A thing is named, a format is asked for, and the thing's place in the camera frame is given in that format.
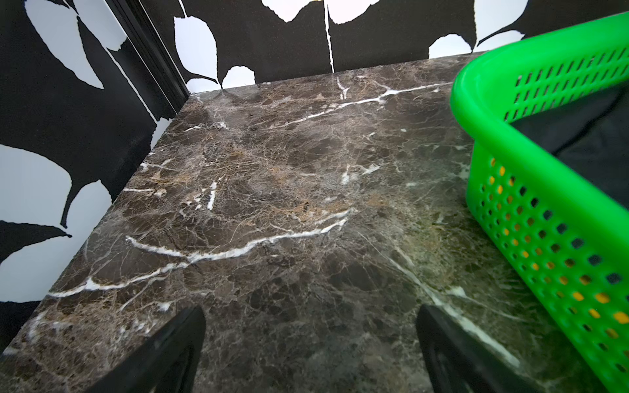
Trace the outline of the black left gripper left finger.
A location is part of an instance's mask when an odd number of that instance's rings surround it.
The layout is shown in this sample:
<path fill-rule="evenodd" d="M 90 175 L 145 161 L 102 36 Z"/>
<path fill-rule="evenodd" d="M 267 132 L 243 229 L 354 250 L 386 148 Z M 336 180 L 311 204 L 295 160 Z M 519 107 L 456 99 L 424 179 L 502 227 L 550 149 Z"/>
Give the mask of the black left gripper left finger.
<path fill-rule="evenodd" d="M 202 308 L 183 309 L 88 391 L 190 392 L 205 332 Z"/>

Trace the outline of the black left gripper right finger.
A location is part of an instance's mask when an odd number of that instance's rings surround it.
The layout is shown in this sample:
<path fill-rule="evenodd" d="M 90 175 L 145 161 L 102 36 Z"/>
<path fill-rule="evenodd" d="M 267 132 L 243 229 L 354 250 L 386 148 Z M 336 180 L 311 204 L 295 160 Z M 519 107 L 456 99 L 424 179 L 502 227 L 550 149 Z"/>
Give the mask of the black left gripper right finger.
<path fill-rule="evenodd" d="M 537 391 L 437 306 L 421 306 L 415 328 L 435 392 Z"/>

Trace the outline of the green plastic basket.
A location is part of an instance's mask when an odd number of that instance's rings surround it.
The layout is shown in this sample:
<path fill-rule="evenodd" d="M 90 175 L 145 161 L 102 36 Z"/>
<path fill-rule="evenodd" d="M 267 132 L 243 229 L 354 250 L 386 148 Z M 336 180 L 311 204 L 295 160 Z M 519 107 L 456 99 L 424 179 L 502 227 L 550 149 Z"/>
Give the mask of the green plastic basket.
<path fill-rule="evenodd" d="M 620 13 L 486 52 L 450 99 L 473 217 L 610 392 L 628 389 L 628 212 L 513 124 L 627 79 Z"/>

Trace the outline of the black t-shirt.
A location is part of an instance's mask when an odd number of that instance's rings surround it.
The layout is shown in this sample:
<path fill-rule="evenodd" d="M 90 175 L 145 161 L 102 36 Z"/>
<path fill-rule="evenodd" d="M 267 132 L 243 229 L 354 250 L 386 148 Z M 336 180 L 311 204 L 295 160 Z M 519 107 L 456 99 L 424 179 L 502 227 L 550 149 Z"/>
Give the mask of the black t-shirt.
<path fill-rule="evenodd" d="M 522 135 L 628 208 L 628 83 L 512 124 Z"/>

